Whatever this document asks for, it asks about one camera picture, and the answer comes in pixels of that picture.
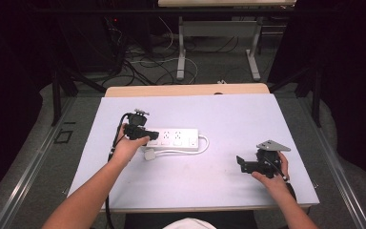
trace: electrical socket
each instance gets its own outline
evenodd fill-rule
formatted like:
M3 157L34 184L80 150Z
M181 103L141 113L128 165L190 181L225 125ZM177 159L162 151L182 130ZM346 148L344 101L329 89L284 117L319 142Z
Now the electrical socket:
M147 143L148 149L154 149L155 151L198 151L197 129L147 128L146 130L159 132L158 139Z

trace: person's left hand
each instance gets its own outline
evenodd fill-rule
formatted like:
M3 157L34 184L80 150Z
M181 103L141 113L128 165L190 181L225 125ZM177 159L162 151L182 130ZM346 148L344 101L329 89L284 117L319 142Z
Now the person's left hand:
M115 151L113 153L112 160L116 159L117 161L123 163L124 166L127 166L129 161L135 155L135 152L138 150L138 148L142 145L147 144L148 141L150 141L150 137L144 136L136 140L129 140L124 136L125 126L126 123L123 123L121 125L117 139L118 144L115 146Z

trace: forearm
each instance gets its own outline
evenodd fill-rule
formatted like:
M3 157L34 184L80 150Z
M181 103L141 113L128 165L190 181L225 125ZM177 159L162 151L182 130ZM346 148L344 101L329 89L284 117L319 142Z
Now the forearm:
M89 228L123 168L124 164L112 159L64 200L44 228Z
M317 228L314 222L306 215L304 210L296 203L291 195L276 200L290 229Z

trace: person's right arm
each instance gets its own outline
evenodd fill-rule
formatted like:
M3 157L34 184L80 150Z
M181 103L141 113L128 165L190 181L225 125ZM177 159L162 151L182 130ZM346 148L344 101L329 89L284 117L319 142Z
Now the person's right arm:
M288 160L287 158L278 153L281 159L281 169L283 174L288 176ZM259 172L253 172L252 177L260 181L268 190L269 194L278 204L284 218L287 221L288 227L291 229L312 229L317 228L314 222L305 214L298 203L295 201L287 185L281 175L277 175L273 178L267 178Z

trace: hand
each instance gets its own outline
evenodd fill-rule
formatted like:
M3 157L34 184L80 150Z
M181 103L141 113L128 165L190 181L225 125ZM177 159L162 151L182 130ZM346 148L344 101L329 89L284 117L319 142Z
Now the hand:
M287 179L290 179L288 175L287 158L281 152L278 152L278 156L281 160L281 171L287 177ZM274 176L273 178L267 178L259 172L253 172L252 177L260 181L267 188L267 191L275 201L282 199L284 196L291 195L283 177L280 174Z
M120 131L118 132L118 144L115 146L115 151L112 156L112 160L117 160L123 163L124 167L127 166L129 161L135 155L138 148L142 145L145 145L150 141L149 136L144 136L138 138L136 140L129 140L128 138L124 137L124 128L126 123L121 125Z

